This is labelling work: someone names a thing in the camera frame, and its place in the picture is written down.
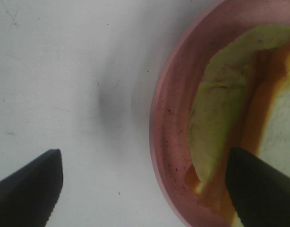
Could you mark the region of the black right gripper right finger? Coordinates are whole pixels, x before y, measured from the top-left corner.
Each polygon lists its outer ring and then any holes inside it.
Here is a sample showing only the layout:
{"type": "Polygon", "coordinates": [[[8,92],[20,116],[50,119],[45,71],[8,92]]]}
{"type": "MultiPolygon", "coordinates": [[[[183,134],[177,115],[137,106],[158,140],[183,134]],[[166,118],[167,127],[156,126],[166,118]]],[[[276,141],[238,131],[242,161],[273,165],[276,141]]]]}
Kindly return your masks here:
{"type": "Polygon", "coordinates": [[[290,177],[243,148],[230,150],[225,183],[246,227],[290,227],[290,177]]]}

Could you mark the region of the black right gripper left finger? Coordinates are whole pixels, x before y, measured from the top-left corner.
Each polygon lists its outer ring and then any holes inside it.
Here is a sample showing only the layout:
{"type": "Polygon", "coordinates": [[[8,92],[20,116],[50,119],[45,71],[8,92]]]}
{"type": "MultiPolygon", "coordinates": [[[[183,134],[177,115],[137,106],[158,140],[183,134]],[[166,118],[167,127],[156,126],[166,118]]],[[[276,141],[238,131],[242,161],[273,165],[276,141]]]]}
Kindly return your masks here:
{"type": "Polygon", "coordinates": [[[0,227],[44,227],[60,197],[60,149],[50,149],[0,181],[0,227]]]}

